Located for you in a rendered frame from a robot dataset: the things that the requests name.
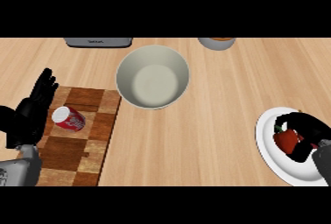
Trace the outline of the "checkered wooden cutting board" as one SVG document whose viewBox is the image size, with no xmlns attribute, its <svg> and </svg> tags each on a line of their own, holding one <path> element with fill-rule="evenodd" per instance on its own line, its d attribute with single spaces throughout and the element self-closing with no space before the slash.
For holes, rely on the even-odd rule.
<svg viewBox="0 0 331 224">
<path fill-rule="evenodd" d="M 59 87 L 50 105 L 46 131 L 37 144 L 43 160 L 38 186 L 96 186 L 120 109 L 117 90 Z M 58 127 L 52 113 L 69 106 L 86 117 L 86 127 Z"/>
</svg>

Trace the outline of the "grey appliance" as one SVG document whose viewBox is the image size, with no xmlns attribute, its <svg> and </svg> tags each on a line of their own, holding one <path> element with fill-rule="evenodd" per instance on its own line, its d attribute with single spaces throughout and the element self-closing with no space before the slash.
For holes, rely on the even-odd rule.
<svg viewBox="0 0 331 224">
<path fill-rule="evenodd" d="M 69 47 L 124 48 L 131 45 L 133 38 L 65 38 Z"/>
</svg>

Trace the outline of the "red can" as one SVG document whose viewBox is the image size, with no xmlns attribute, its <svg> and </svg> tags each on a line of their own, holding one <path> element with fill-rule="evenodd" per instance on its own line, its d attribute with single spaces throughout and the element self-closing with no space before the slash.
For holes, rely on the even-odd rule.
<svg viewBox="0 0 331 224">
<path fill-rule="evenodd" d="M 84 116 L 66 106 L 59 107 L 52 114 L 55 125 L 65 130 L 78 132 L 86 126 Z"/>
</svg>

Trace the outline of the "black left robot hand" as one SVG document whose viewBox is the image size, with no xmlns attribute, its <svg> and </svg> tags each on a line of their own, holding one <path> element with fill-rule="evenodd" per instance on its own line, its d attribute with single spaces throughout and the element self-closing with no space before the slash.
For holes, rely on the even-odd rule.
<svg viewBox="0 0 331 224">
<path fill-rule="evenodd" d="M 41 140 L 56 90 L 56 77 L 46 68 L 37 78 L 31 95 L 19 102 L 16 109 L 0 105 L 0 131 L 6 133 L 7 149 L 24 144 L 35 145 Z"/>
</svg>

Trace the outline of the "grey cup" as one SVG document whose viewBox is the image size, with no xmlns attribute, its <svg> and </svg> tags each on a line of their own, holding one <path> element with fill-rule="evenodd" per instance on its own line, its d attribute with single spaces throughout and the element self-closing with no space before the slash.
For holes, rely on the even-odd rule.
<svg viewBox="0 0 331 224">
<path fill-rule="evenodd" d="M 223 51 L 229 49 L 233 45 L 235 38 L 226 39 L 226 40 L 216 40 L 211 38 L 198 38 L 201 45 L 214 50 L 214 51 Z"/>
</svg>

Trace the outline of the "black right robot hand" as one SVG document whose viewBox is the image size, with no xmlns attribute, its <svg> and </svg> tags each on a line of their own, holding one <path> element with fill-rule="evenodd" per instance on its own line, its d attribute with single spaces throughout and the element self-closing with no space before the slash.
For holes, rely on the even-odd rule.
<svg viewBox="0 0 331 224">
<path fill-rule="evenodd" d="M 331 127 L 303 112 L 291 112 L 278 116 L 273 126 L 282 127 L 284 123 L 287 123 L 287 128 L 294 130 L 303 138 L 294 146 L 293 153 L 287 156 L 297 163 L 303 163 L 321 141 L 331 140 Z"/>
</svg>

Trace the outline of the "pale grey bowl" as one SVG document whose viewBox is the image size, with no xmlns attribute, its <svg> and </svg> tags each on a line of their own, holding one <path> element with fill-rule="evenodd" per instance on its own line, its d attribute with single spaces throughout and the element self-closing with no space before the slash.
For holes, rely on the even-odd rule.
<svg viewBox="0 0 331 224">
<path fill-rule="evenodd" d="M 191 69 L 182 55 L 164 45 L 146 45 L 124 57 L 115 83 L 124 100 L 140 109 L 162 109 L 182 97 Z"/>
</svg>

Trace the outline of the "white plate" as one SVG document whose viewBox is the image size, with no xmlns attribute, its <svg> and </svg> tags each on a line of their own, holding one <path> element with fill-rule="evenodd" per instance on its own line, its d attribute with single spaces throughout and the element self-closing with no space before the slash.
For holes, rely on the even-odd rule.
<svg viewBox="0 0 331 224">
<path fill-rule="evenodd" d="M 327 186 L 312 157 L 307 157 L 303 163 L 297 163 L 275 145 L 275 119 L 291 112 L 297 112 L 297 109 L 275 107 L 267 109 L 257 119 L 254 139 L 261 158 L 276 176 L 291 186 Z"/>
</svg>

